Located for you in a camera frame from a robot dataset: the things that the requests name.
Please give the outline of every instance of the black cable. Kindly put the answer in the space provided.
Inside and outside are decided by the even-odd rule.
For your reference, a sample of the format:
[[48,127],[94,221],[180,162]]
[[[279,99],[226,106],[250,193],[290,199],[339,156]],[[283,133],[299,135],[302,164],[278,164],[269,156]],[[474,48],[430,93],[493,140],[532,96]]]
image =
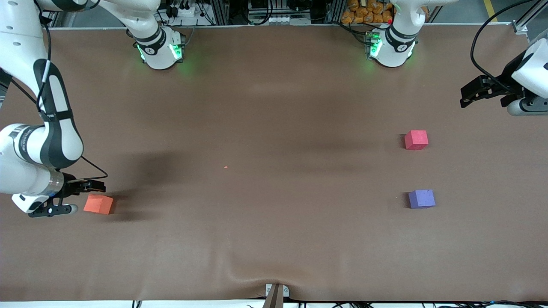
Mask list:
[[[348,32],[351,32],[351,33],[361,34],[361,35],[365,35],[365,34],[366,34],[366,31],[357,31],[357,30],[352,30],[352,29],[350,29],[350,24],[349,24],[348,27],[345,26],[342,22],[338,22],[338,21],[330,21],[329,24],[339,25],[341,28],[343,28],[344,30],[346,30],[346,31],[348,31]],[[381,27],[377,27],[377,26],[372,25],[372,24],[362,24],[362,25],[366,25],[366,26],[369,26],[369,27],[372,27],[372,28],[375,28],[375,29],[380,29],[380,30],[386,30],[386,29],[389,28],[389,27],[381,28]]]
[[94,9],[97,7],[97,5],[99,5],[99,2],[101,2],[101,0],[97,0],[97,2],[95,2],[95,4],[93,4],[91,7],[89,7],[90,10]]
[[25,94],[28,99],[30,99],[33,103],[36,104],[36,100],[25,90],[22,86],[20,86],[15,80],[12,79],[12,84],[15,85],[23,94]]
[[[43,12],[42,8],[40,7],[40,5],[38,4],[38,2],[36,0],[34,0],[34,3],[38,7],[39,17],[42,16],[42,12]],[[48,27],[47,24],[44,25],[44,28],[45,28],[46,34],[48,35],[48,61],[51,62],[51,60],[52,60],[52,36],[49,33],[49,27]],[[48,83],[48,81],[42,83],[42,85],[40,86],[40,89],[38,91],[38,95],[36,95],[35,104],[36,104],[36,109],[38,109],[38,112],[41,112],[40,98],[42,97],[42,93],[44,91],[44,87],[45,87],[46,83]]]
[[206,10],[206,6],[203,3],[203,0],[198,0],[198,7],[200,8],[200,11],[204,13],[205,19],[213,26],[215,23],[213,22],[213,19],[209,16],[209,13]]
[[160,14],[160,10],[156,10],[156,12],[158,13],[158,16],[160,17],[160,20],[162,21],[162,26],[165,26],[166,23],[165,23],[164,18],[162,17],[162,14]]
[[506,85],[502,84],[495,76],[493,76],[491,73],[489,73],[488,71],[486,71],[484,68],[482,68],[477,62],[476,62],[476,59],[474,58],[474,50],[476,49],[476,42],[478,40],[478,37],[480,36],[480,33],[483,31],[483,29],[493,20],[495,19],[497,16],[499,16],[500,14],[506,12],[507,10],[509,9],[512,9],[518,5],[522,5],[524,3],[528,3],[528,2],[531,2],[533,0],[522,0],[522,1],[519,1],[519,2],[516,2],[514,4],[510,4],[508,5],[507,7],[505,7],[504,9],[496,12],[495,14],[493,14],[493,16],[489,17],[489,19],[487,19],[487,21],[485,21],[483,23],[483,25],[481,27],[479,27],[479,30],[478,32],[476,33],[476,36],[474,36],[474,40],[472,41],[472,47],[470,48],[470,60],[472,60],[472,64],[474,64],[474,66],[479,70],[481,71],[483,74],[485,74],[486,76],[488,76],[490,79],[492,79],[496,84],[498,84],[499,86],[502,87],[502,89],[506,90],[507,92],[509,93],[515,93],[512,89],[510,89],[509,87],[507,87]]
[[82,159],[85,160],[88,164],[92,165],[95,169],[101,171],[104,175],[94,176],[92,178],[81,178],[81,179],[76,179],[76,180],[70,180],[70,181],[67,181],[68,184],[76,183],[76,182],[89,181],[89,180],[99,180],[99,179],[104,179],[104,178],[109,176],[108,173],[106,173],[103,169],[99,168],[96,164],[92,163],[89,159],[85,158],[84,156],[82,156]]
[[246,7],[244,6],[245,4],[247,3],[247,0],[242,0],[242,17],[243,19],[249,24],[249,25],[254,25],[254,26],[260,26],[260,25],[263,25],[265,24],[267,21],[270,20],[270,17],[272,17],[272,14],[274,13],[274,3],[272,2],[272,0],[269,0],[268,4],[266,5],[266,16],[264,18],[263,21],[261,21],[260,23],[256,24],[254,23],[253,21],[250,21],[247,17],[246,17],[246,11],[249,11],[249,9],[246,9]]
[[359,37],[356,36],[356,34],[354,33],[354,30],[352,30],[352,27],[350,26],[350,24],[348,24],[348,28],[350,29],[350,33],[352,33],[352,36],[354,36],[354,38],[355,38],[358,42],[360,42],[360,43],[362,43],[362,44],[364,44],[364,45],[368,45],[368,43],[367,43],[366,41],[363,41],[363,40],[361,40]]

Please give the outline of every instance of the table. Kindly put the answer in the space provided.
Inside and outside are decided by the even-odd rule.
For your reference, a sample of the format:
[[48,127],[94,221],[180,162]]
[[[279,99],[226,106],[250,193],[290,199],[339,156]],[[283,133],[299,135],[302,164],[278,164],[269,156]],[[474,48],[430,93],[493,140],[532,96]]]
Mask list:
[[[548,120],[460,108],[477,28],[425,26],[397,69],[334,26],[198,29],[165,71],[122,30],[52,31],[116,211],[30,219],[2,195],[0,298],[546,299]],[[477,60],[497,75],[526,46],[489,26]],[[10,87],[17,122],[39,118]],[[403,148],[410,129],[427,149]],[[409,209],[416,189],[437,207]]]

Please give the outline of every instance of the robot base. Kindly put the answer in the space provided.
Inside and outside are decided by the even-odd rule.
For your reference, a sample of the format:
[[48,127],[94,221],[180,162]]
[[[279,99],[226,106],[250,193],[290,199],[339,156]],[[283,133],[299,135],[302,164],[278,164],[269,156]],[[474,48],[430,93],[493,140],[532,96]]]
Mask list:
[[387,44],[386,31],[372,32],[370,39],[371,46],[366,46],[366,53],[369,59],[375,59],[379,64],[386,67],[398,67],[405,63],[413,53],[415,42],[411,46],[402,44],[398,46],[398,50]]
[[165,31],[167,39],[156,54],[148,54],[146,48],[142,50],[137,46],[142,62],[155,70],[165,70],[175,63],[182,63],[185,52],[186,37],[169,27],[162,27],[162,29]]

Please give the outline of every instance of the cable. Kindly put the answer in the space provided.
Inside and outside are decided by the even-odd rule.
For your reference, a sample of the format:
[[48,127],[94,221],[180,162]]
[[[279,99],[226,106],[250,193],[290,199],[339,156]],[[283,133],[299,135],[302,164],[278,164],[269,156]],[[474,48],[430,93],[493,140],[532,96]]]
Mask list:
[[[345,26],[343,23],[338,22],[338,21],[330,21],[329,24],[339,25],[341,28],[343,28],[344,30],[346,30],[348,32],[351,32],[351,33],[362,34],[362,35],[366,34],[366,31],[357,31],[357,30],[350,29],[350,24],[349,24],[348,27]],[[372,27],[372,28],[375,28],[375,29],[380,29],[380,30],[387,30],[390,27],[390,26],[388,26],[386,28],[381,28],[381,27],[377,27],[377,26],[372,25],[372,24],[362,24],[362,25],[366,25],[366,26],[369,26],[369,27]]]
[[211,19],[211,17],[209,16],[209,13],[207,12],[206,10],[206,5],[203,3],[203,0],[198,0],[198,7],[200,8],[200,11],[202,11],[202,13],[204,13],[204,17],[205,19],[212,25],[214,26],[215,23],[213,22],[213,19]]
[[12,79],[12,84],[15,85],[23,94],[25,94],[28,99],[30,99],[33,103],[36,104],[36,100],[25,90],[22,86],[20,86],[15,80]]
[[364,45],[368,45],[368,43],[367,43],[366,41],[363,41],[363,40],[361,40],[359,37],[356,36],[356,34],[354,33],[354,30],[352,30],[352,27],[350,26],[350,24],[348,24],[348,28],[350,29],[350,33],[352,33],[352,36],[354,36],[354,38],[355,38],[358,42],[360,42],[360,43],[362,43],[362,44],[364,44]]
[[133,300],[132,301],[132,308],[141,308],[142,300]]
[[101,171],[104,175],[94,176],[92,178],[81,178],[81,179],[76,179],[76,180],[70,180],[70,181],[67,181],[67,184],[76,183],[76,182],[83,182],[83,181],[89,181],[89,180],[99,180],[99,179],[104,179],[104,178],[109,176],[108,173],[106,173],[103,169],[99,168],[96,164],[92,163],[89,159],[85,158],[84,156],[82,156],[82,159],[85,160],[88,164],[92,165],[95,169]]
[[260,26],[260,25],[263,25],[265,24],[267,21],[270,20],[270,17],[272,17],[272,13],[274,13],[274,3],[272,2],[272,0],[269,0],[269,4],[270,4],[270,14],[269,14],[269,5],[267,4],[266,5],[266,16],[264,18],[263,21],[261,21],[260,23],[256,24],[254,23],[253,21],[250,21],[246,15],[245,15],[245,6],[244,4],[247,2],[247,0],[242,0],[242,17],[243,19],[249,24],[249,25],[253,25],[253,26]]
[[[42,16],[42,13],[43,13],[42,8],[40,7],[40,5],[38,4],[38,2],[36,0],[34,0],[34,3],[38,7],[38,11],[40,12],[38,17]],[[51,61],[52,61],[52,36],[49,33],[49,27],[48,27],[47,24],[44,24],[44,28],[45,28],[46,34],[48,35],[48,59],[47,59],[46,64],[45,64],[44,76],[43,77],[47,77],[47,75],[49,74],[49,63],[51,63]],[[36,109],[38,109],[38,112],[41,112],[40,98],[42,98],[42,93],[44,91],[44,87],[45,87],[46,83],[47,83],[47,80],[42,80],[42,85],[40,86],[40,89],[38,91],[38,95],[36,95],[35,104],[36,104]]]
[[[461,304],[459,304],[459,303],[454,303],[454,304],[459,306],[459,307],[464,307],[464,306],[461,306]],[[475,304],[472,304],[472,303],[465,303],[464,305],[469,307],[469,308],[489,307],[491,305],[514,305],[514,306],[520,306],[520,307],[525,307],[525,308],[533,308],[533,306],[528,305],[528,304],[518,303],[518,302],[515,302],[515,301],[508,301],[508,300],[491,301],[487,304],[479,303],[478,305],[475,305]],[[436,307],[436,308],[455,308],[455,307],[454,306],[439,306],[439,307]]]
[[164,17],[162,17],[162,14],[160,14],[160,10],[156,10],[156,12],[158,13],[158,16],[160,17],[160,20],[162,21],[162,26],[165,26],[166,23],[165,23]]
[[493,14],[493,16],[489,17],[489,19],[487,19],[487,21],[485,21],[483,23],[483,25],[481,27],[479,27],[479,30],[478,32],[476,32],[476,36],[474,36],[474,40],[472,41],[472,47],[470,48],[470,60],[472,60],[472,64],[474,64],[474,66],[479,70],[481,71],[483,74],[485,74],[486,76],[488,76],[490,79],[492,79],[496,84],[498,84],[499,86],[502,87],[502,89],[506,90],[507,92],[509,93],[515,93],[512,89],[510,89],[509,87],[507,87],[506,85],[502,84],[495,76],[493,76],[491,73],[489,73],[488,71],[486,71],[484,68],[482,68],[478,62],[476,62],[476,59],[474,58],[474,50],[476,49],[476,42],[478,40],[478,37],[480,36],[480,33],[483,31],[483,29],[493,20],[495,19],[497,16],[499,16],[500,14],[506,12],[507,10],[509,9],[512,9],[518,5],[522,5],[524,3],[527,3],[527,2],[531,2],[533,0],[522,0],[522,1],[519,1],[519,2],[516,2],[514,4],[510,4],[508,5],[507,7],[505,7],[504,9],[496,12],[495,14]]
[[94,8],[96,8],[97,5],[99,5],[99,2],[101,2],[101,0],[97,0],[97,2],[95,2],[95,4],[93,4],[91,7],[89,7],[89,9],[93,10]]
[[194,31],[196,30],[197,25],[198,25],[198,19],[196,19],[196,24],[194,25],[194,28],[192,28],[192,32],[190,32],[189,39],[185,42],[185,47],[187,47],[190,44],[190,40],[192,39],[192,36],[194,35]]

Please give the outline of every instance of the cube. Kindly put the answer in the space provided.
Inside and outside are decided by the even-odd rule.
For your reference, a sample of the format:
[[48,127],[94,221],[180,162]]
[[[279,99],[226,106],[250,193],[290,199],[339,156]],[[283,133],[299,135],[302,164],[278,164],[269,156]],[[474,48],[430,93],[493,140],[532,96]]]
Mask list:
[[415,190],[409,193],[409,202],[412,209],[426,209],[436,205],[434,192],[428,190]]
[[84,210],[99,214],[109,215],[114,199],[103,195],[88,195]]
[[422,150],[428,145],[425,130],[410,130],[405,136],[407,150]]

